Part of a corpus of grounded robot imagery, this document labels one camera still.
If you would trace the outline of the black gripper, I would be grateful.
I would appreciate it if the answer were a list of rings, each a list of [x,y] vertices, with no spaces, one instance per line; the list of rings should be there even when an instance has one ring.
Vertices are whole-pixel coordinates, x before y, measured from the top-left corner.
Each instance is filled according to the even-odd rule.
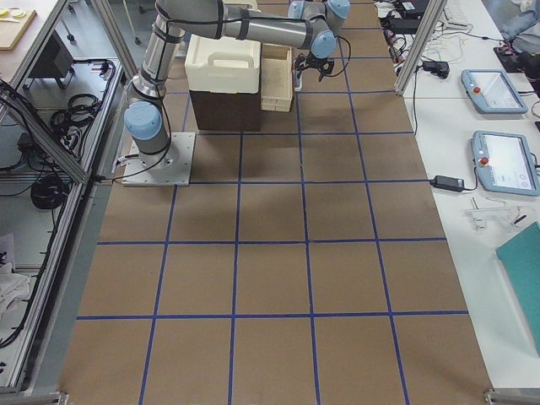
[[[294,75],[297,79],[301,78],[302,73],[308,69],[315,69],[319,73],[319,80],[325,77],[331,77],[334,68],[334,61],[327,57],[319,58],[311,52],[307,55],[300,53],[294,60]]]

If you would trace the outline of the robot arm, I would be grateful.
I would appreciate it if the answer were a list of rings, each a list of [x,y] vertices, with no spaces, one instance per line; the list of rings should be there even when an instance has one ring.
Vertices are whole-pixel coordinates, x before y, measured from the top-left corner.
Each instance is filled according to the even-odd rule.
[[[171,158],[163,98],[182,43],[187,44],[185,69],[198,128],[257,132],[262,47],[297,49],[300,70],[315,68],[327,76],[350,11],[347,1],[293,1],[285,16],[264,13],[254,1],[158,1],[155,7],[153,32],[124,113],[145,166]]]

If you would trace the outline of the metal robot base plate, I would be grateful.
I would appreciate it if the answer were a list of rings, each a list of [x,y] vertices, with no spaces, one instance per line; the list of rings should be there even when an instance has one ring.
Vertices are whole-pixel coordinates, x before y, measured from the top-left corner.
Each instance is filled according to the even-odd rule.
[[[123,186],[188,186],[195,147],[194,132],[173,132],[172,143],[165,157],[140,154],[132,140],[130,154],[136,157],[126,163],[121,176]]]

